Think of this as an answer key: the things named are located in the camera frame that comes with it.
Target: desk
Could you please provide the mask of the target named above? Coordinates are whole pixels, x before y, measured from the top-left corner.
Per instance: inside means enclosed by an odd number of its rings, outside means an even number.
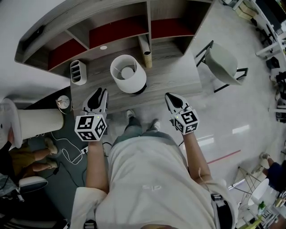
[[[137,48],[123,50],[91,61],[87,65],[88,81],[82,86],[71,84],[71,97],[75,116],[80,114],[83,101],[98,87],[107,88],[109,102],[107,113],[136,108],[142,105],[162,103],[165,93],[172,92],[184,97],[202,91],[198,70],[191,52],[184,56],[172,42],[155,43],[152,46],[153,67],[146,69]],[[111,74],[111,62],[119,55],[131,55],[144,68],[147,88],[140,95],[122,92]]]
[[[285,46],[282,45],[282,39],[285,38],[285,35],[284,34],[281,34],[281,35],[276,34],[276,32],[273,29],[273,26],[271,25],[271,23],[269,22],[269,20],[265,16],[265,14],[262,12],[262,10],[259,8],[259,6],[256,4],[255,0],[251,0],[251,3],[253,5],[253,7],[257,10],[257,12],[259,14],[258,16],[261,17],[264,20],[265,25],[269,26],[271,32],[273,33],[273,35],[274,35],[274,37],[276,39],[275,43],[273,43],[272,45],[269,45],[268,47],[266,47],[264,49],[261,49],[260,51],[256,52],[256,55],[260,56],[260,55],[265,54],[266,52],[270,51],[271,49],[277,47],[278,50],[283,55],[283,63],[282,64],[286,65],[286,56],[285,56],[285,54],[283,52],[283,49],[285,49]]]

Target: red line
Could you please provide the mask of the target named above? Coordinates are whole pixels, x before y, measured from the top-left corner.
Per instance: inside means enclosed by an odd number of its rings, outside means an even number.
[[[213,161],[210,161],[210,162],[208,162],[208,164],[213,163],[213,162],[216,162],[216,161],[219,161],[219,160],[221,160],[221,159],[224,159],[224,158],[226,158],[226,157],[228,157],[228,156],[231,156],[231,155],[233,155],[233,154],[236,154],[236,153],[238,153],[238,152],[240,152],[240,151],[241,151],[241,150],[238,150],[238,151],[235,151],[235,152],[233,152],[233,153],[230,153],[230,154],[228,154],[228,155],[226,155],[226,156],[223,156],[223,157],[220,157],[220,158],[215,159],[215,160],[213,160]]]

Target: lampshade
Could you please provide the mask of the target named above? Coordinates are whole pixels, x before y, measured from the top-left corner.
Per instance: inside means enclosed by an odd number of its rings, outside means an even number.
[[[117,86],[125,93],[136,93],[145,87],[146,73],[133,56],[115,58],[110,72]]]

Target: red shelf panel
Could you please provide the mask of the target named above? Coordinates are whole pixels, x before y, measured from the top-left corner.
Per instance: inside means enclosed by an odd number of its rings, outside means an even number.
[[[151,21],[152,39],[194,36],[194,32],[180,18]]]
[[[79,44],[75,39],[65,42],[49,53],[48,71],[66,60],[85,52],[86,48]]]
[[[89,32],[89,47],[148,33],[145,16],[135,16],[97,27]]]

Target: black backpack strap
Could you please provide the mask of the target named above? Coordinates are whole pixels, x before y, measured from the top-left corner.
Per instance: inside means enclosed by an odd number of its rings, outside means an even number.
[[[232,229],[234,216],[229,204],[220,194],[211,194],[211,205],[214,209],[214,221],[216,229]]]

